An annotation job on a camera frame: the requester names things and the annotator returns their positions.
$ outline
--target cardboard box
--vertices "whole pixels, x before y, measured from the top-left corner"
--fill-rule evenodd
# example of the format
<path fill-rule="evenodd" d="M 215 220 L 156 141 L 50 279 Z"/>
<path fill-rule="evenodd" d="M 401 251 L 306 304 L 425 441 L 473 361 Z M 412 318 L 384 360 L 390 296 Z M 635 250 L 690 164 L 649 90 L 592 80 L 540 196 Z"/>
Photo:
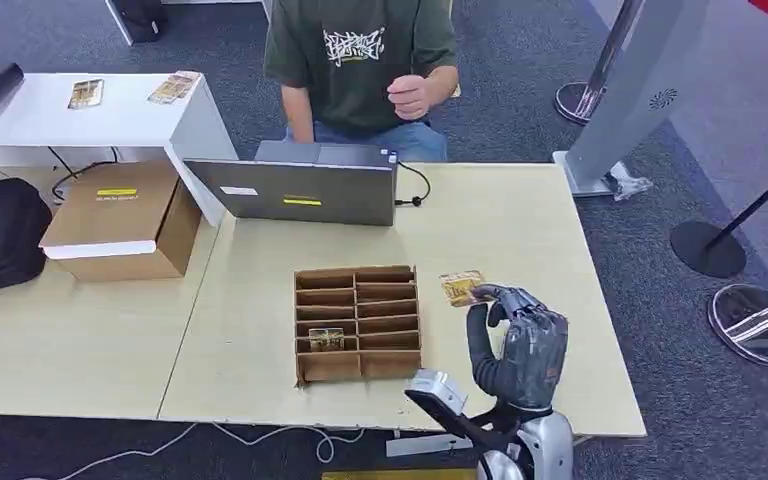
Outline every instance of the cardboard box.
<path fill-rule="evenodd" d="M 416 271 L 409 265 L 295 274 L 297 386 L 412 377 L 422 366 Z M 322 351 L 312 330 L 342 330 Z"/>
<path fill-rule="evenodd" d="M 70 187 L 40 247 L 82 281 L 182 277 L 200 220 L 168 161 L 101 165 Z"/>

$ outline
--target gray laptop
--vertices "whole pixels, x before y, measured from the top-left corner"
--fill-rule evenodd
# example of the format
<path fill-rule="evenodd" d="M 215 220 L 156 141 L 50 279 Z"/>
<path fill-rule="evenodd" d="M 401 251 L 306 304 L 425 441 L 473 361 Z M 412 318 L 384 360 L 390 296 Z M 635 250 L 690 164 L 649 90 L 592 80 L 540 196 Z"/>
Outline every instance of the gray laptop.
<path fill-rule="evenodd" d="M 184 163 L 235 217 L 393 225 L 396 155 L 378 147 L 263 141 L 253 161 Z"/>

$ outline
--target light wood tabletop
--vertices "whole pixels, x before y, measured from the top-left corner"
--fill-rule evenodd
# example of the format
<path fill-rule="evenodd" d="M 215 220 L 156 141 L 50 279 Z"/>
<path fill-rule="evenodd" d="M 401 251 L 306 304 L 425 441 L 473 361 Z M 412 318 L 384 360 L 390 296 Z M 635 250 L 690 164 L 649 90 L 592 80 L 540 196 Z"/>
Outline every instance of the light wood tabletop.
<path fill-rule="evenodd" d="M 63 175 L 2 168 L 45 194 Z M 49 261 L 0 289 L 0 414 L 156 418 L 217 229 L 183 279 L 81 283 Z"/>
<path fill-rule="evenodd" d="M 645 427 L 563 172 L 554 165 L 413 165 L 433 191 L 400 207 L 392 228 L 226 216 L 160 411 L 168 420 L 439 429 L 403 393 L 406 380 L 295 387 L 293 273 L 415 265 L 422 362 L 467 392 L 466 411 L 494 399 L 472 381 L 466 309 L 439 276 L 480 270 L 526 288 L 570 321 L 555 408 L 579 435 L 641 436 Z M 399 198 L 422 194 L 399 172 Z M 503 329 L 491 329 L 499 345 Z"/>

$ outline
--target gray robotic hand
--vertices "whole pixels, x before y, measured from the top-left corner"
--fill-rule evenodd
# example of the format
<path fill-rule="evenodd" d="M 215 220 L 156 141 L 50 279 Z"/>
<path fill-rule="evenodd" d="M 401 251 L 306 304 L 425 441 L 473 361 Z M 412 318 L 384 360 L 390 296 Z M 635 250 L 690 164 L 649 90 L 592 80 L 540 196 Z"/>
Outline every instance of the gray robotic hand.
<path fill-rule="evenodd" d="M 467 313 L 467 340 L 475 383 L 500 401 L 531 411 L 548 410 L 560 380 L 567 349 L 567 319 L 522 288 L 483 284 L 472 290 L 493 306 L 473 305 Z M 500 359 L 493 355 L 487 325 L 510 321 Z"/>

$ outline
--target cardboard compartment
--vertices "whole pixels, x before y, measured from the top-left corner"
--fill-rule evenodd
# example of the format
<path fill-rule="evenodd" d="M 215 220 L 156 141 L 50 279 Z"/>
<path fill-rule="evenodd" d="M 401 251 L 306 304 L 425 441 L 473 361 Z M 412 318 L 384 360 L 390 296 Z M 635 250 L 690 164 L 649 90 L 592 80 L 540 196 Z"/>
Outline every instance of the cardboard compartment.
<path fill-rule="evenodd" d="M 405 372 L 413 375 L 421 366 L 419 351 L 360 352 L 360 368 L 367 379 L 402 378 Z"/>
<path fill-rule="evenodd" d="M 300 305 L 296 307 L 296 320 L 338 320 L 355 318 L 353 306 Z"/>
<path fill-rule="evenodd" d="M 296 336 L 309 337 L 312 328 L 342 328 L 343 335 L 357 335 L 355 319 L 347 320 L 309 320 L 296 322 Z"/>
<path fill-rule="evenodd" d="M 415 280 L 407 265 L 296 272 L 298 385 L 412 376 L 421 367 Z M 311 351 L 313 328 L 342 328 L 344 350 Z"/>
<path fill-rule="evenodd" d="M 419 316 L 393 315 L 390 317 L 359 318 L 357 327 L 358 333 L 362 335 L 419 330 Z"/>
<path fill-rule="evenodd" d="M 357 337 L 346 336 L 343 338 L 343 343 L 345 346 L 345 348 L 343 349 L 344 352 L 355 352 L 358 349 Z M 309 353 L 311 355 L 319 355 L 319 354 L 325 354 L 325 353 L 339 353 L 339 352 L 314 352 L 310 348 L 310 338 L 304 337 L 304 338 L 296 338 L 296 353 L 298 353 L 299 355 L 303 353 Z"/>
<path fill-rule="evenodd" d="M 361 378 L 358 352 L 321 352 L 299 354 L 299 381 L 321 382 Z"/>
<path fill-rule="evenodd" d="M 320 288 L 354 288 L 354 275 L 343 270 L 310 270 L 296 273 L 296 291 Z"/>
<path fill-rule="evenodd" d="M 358 303 L 357 309 L 358 318 L 412 315 L 417 313 L 417 302 L 416 299 L 412 299 Z"/>
<path fill-rule="evenodd" d="M 361 350 L 419 350 L 419 330 L 360 336 Z"/>
<path fill-rule="evenodd" d="M 370 270 L 357 274 L 358 282 L 411 283 L 416 277 L 413 270 Z"/>
<path fill-rule="evenodd" d="M 353 306 L 354 304 L 355 290 L 353 288 L 296 291 L 296 305 Z"/>
<path fill-rule="evenodd" d="M 416 285 L 412 283 L 358 283 L 358 302 L 386 300 L 415 300 Z"/>

